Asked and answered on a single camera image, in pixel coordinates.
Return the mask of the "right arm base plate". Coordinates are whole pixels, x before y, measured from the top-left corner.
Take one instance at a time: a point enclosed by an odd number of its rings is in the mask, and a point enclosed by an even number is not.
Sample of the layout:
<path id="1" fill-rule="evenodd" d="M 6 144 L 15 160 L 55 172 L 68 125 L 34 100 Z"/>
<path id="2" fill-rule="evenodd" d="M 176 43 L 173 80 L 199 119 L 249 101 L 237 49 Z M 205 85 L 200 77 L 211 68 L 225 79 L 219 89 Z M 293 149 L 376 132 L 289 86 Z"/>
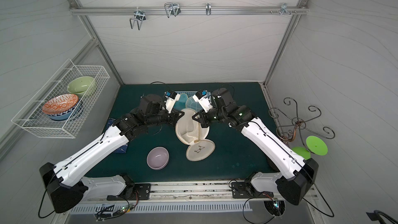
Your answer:
<path id="1" fill-rule="evenodd" d="M 231 189 L 233 199 L 269 199 L 274 197 L 274 194 L 272 192 L 258 192 L 252 187 L 252 185 L 245 182 L 232 180 L 228 183 L 228 185 Z"/>

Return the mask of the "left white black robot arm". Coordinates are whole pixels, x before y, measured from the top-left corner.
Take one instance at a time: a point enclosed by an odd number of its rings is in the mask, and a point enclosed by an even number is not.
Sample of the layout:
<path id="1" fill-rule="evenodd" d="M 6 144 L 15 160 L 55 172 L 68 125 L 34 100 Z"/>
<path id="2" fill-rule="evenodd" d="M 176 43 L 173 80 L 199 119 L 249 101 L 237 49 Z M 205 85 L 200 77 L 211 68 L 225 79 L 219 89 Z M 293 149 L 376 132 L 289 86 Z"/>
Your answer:
<path id="1" fill-rule="evenodd" d="M 143 96 L 139 107 L 116 119 L 97 139 L 57 164 L 46 163 L 40 169 L 54 211 L 64 213 L 82 200 L 102 196 L 129 197 L 135 183 L 126 174 L 88 178 L 86 173 L 119 147 L 145 134 L 149 127 L 175 126 L 184 112 L 174 108 L 180 94 L 167 91 L 163 97 Z"/>

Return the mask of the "cream mesh laundry bag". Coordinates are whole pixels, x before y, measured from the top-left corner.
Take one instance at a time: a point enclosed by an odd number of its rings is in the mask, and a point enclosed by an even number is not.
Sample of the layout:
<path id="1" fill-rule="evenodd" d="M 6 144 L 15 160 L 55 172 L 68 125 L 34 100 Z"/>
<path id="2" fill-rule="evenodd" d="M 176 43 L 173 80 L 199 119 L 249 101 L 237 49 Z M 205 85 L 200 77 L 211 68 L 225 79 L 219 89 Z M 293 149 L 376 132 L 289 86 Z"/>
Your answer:
<path id="1" fill-rule="evenodd" d="M 192 119 L 196 112 L 190 108 L 181 110 L 184 115 L 177 121 L 175 132 L 177 138 L 188 145 L 186 158 L 197 162 L 208 158 L 215 151 L 215 143 L 207 139 L 210 128 L 202 128 Z"/>

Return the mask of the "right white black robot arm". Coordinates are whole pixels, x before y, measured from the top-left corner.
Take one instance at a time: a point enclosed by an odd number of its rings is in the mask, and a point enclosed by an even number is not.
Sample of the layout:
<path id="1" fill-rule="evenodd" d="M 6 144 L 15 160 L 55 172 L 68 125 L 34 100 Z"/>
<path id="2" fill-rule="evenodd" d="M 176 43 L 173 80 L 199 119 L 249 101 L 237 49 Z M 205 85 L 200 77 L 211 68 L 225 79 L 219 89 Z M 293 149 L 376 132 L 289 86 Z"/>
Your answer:
<path id="1" fill-rule="evenodd" d="M 193 96 L 201 110 L 192 119 L 207 128 L 214 122 L 224 122 L 251 140 L 278 168 L 278 173 L 255 173 L 249 184 L 257 192 L 278 192 L 286 201 L 299 205 L 314 186 L 319 164 L 304 159 L 274 135 L 249 107 L 238 105 L 226 88 L 207 95 L 200 90 Z"/>

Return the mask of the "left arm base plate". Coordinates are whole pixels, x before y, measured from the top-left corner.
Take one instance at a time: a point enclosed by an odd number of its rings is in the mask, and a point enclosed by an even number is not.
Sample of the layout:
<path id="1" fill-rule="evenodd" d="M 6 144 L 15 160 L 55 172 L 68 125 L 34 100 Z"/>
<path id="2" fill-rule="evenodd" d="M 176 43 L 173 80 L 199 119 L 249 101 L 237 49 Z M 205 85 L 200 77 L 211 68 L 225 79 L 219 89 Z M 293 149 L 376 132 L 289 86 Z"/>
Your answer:
<path id="1" fill-rule="evenodd" d="M 135 184 L 134 186 L 126 186 L 120 195 L 107 196 L 107 201 L 145 201 L 149 200 L 151 192 L 151 184 Z"/>

